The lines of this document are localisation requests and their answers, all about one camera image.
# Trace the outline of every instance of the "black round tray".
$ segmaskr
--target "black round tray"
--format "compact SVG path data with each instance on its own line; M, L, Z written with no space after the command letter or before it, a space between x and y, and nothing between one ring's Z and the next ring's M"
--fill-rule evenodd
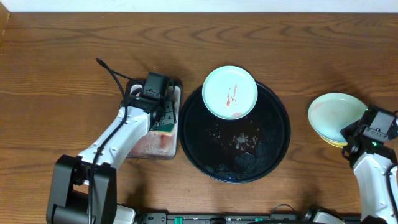
M264 177L281 162L290 142L290 122L282 102L256 82L257 103L245 117L224 120L207 110L196 89L180 115L184 153L204 174L223 182L244 183Z

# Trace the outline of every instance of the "wooden table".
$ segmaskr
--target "wooden table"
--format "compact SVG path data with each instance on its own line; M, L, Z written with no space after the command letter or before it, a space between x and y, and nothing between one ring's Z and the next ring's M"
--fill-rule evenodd
M280 203L359 213L353 170L316 135L307 110L329 92L398 109L397 37L393 14L13 13L0 46L0 222L43 223L55 161L87 148L116 116L119 90L95 57L136 78L178 77L184 101L213 69L239 65L278 94L292 127L282 163L249 184L203 175L180 146L169 161L127 159L119 203L170 213L269 213Z

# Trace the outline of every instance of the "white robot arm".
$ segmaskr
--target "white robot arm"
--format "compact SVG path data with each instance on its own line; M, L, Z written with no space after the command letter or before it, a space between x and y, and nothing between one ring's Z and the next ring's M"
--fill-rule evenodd
M97 61L112 74L123 93L116 72ZM47 223L133 222L134 210L117 204L116 171L138 140L163 120L171 82L150 72L143 88L123 95L116 119L88 149L77 157L61 156L54 168ZM81 184L89 184L88 195L73 189Z
M349 160L358 180L363 223L397 222L398 197L397 158L395 152L384 145L398 136L396 113L369 105L362 118L341 130L347 141L343 157ZM325 223L343 223L336 215L322 210L311 210L307 220Z

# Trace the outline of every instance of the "black cable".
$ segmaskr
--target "black cable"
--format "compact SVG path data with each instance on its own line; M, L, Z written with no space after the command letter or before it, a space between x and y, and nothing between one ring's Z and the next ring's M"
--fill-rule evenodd
M123 102L124 102L124 117L121 120L120 124L111 132L111 134L103 141L103 143L100 145L100 147L97 148L97 152L95 153L93 163L91 164L90 168L90 176L89 176L89 181L88 181L88 223L92 224L93 223L93 181L94 181L94 170L95 170L95 164L97 163L98 157L102 153L102 150L104 149L106 143L113 137L113 135L119 130L119 128L126 122L127 120L127 98L126 95L124 94L123 87L120 84L118 78L115 75L115 72L110 69L105 62L103 62L101 59L96 58L96 61L107 71L112 75L114 78L116 84L118 84L118 87L120 89L120 92L122 93L123 96Z
M139 81L137 81L137 80L135 80L135 79L133 79L133 78L131 78L131 77L128 77L128 76L126 76L126 75L120 74L119 72L110 69L101 59L99 59L99 58L96 58L96 59L97 59L97 62L99 63L99 65L101 65L102 67L104 67L105 69L107 69L109 72L113 72L114 74L117 74L117 75L119 75L120 77L127 78L127 79L129 79L129 80L132 80L132 81L134 81L134 82L136 82L136 83L138 83L138 84L144 86L144 85L142 84L142 82L139 82Z
M391 182L390 182L390 176L392 175L391 170L395 166L398 166L398 164L396 164L396 163L391 164L391 166L389 166L387 168L387 170L386 170L386 182L387 182L388 194L389 194L389 196L391 198L392 209L394 210L394 216L395 216L395 218L397 219L397 222L398 222L398 217L397 217L398 216L398 209L397 209L396 200L394 199L394 194L392 193Z
M274 212L275 212L278 208L280 208L280 207L282 207L282 206L288 206L289 208L292 209L293 212L296 212L296 211L294 210L294 208L292 208L292 207L291 207L290 205L288 205L288 204L279 204L279 205L277 205L274 209L272 209L272 211L271 211L270 214L269 214L269 219L271 219L272 214L274 214Z

